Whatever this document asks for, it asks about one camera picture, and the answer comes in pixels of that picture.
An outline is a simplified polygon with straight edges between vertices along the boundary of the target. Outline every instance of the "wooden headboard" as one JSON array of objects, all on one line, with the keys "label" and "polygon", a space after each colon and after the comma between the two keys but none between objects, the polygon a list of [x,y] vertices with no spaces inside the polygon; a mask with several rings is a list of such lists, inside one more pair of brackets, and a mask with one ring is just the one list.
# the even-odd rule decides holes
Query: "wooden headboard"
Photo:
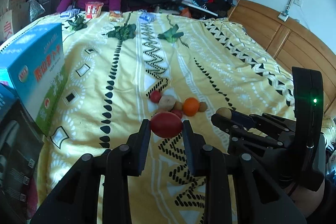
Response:
[{"label": "wooden headboard", "polygon": [[241,23],[255,41],[288,72],[303,67],[319,70],[323,77],[325,115],[336,115],[336,55],[311,31],[292,18],[278,19],[279,12],[239,0],[229,20]]}]

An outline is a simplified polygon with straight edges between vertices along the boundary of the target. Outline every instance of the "woman's hand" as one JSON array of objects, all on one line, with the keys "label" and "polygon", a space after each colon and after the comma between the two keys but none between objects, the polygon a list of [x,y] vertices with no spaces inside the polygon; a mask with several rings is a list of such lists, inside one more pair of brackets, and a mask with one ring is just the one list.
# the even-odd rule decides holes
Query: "woman's hand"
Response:
[{"label": "woman's hand", "polygon": [[[285,189],[285,192],[288,194],[292,189],[294,183],[288,186]],[[295,206],[299,209],[299,211],[307,218],[310,216],[320,205],[324,195],[324,181],[321,184],[320,188],[313,192],[304,188],[300,185],[295,189],[290,198],[294,201]]]}]

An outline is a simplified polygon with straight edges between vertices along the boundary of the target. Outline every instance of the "potato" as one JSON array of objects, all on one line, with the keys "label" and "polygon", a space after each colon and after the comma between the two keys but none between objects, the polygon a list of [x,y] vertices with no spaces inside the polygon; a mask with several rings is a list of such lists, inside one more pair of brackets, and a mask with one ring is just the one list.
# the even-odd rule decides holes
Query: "potato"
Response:
[{"label": "potato", "polygon": [[218,108],[216,113],[231,120],[232,113],[227,107]]},{"label": "potato", "polygon": [[176,103],[176,99],[171,95],[164,95],[159,101],[159,108],[171,111]]},{"label": "potato", "polygon": [[176,101],[175,105],[174,105],[174,109],[182,111],[183,109],[183,104],[179,101]]},{"label": "potato", "polygon": [[208,105],[206,102],[200,102],[198,112],[205,112],[208,109]]}]

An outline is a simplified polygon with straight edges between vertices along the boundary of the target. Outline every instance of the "small potato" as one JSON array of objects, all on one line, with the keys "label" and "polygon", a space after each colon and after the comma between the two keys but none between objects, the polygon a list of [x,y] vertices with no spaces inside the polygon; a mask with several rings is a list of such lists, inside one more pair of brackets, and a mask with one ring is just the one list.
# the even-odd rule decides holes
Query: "small potato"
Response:
[{"label": "small potato", "polygon": [[179,101],[176,101],[175,105],[174,105],[174,108],[173,109],[176,109],[176,110],[179,110],[179,111],[182,111],[183,109],[183,104]]},{"label": "small potato", "polygon": [[232,113],[227,107],[218,108],[216,113],[230,120],[232,118]]},{"label": "small potato", "polygon": [[205,112],[208,109],[208,105],[206,102],[200,102],[198,112]]}]

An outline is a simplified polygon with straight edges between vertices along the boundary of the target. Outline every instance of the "small blue box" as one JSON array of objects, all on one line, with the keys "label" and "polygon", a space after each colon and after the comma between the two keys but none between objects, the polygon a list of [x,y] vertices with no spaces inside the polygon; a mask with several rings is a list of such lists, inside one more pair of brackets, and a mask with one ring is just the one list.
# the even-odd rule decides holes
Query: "small blue box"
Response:
[{"label": "small blue box", "polygon": [[37,25],[0,47],[0,83],[19,97],[46,136],[67,79],[60,23]]}]

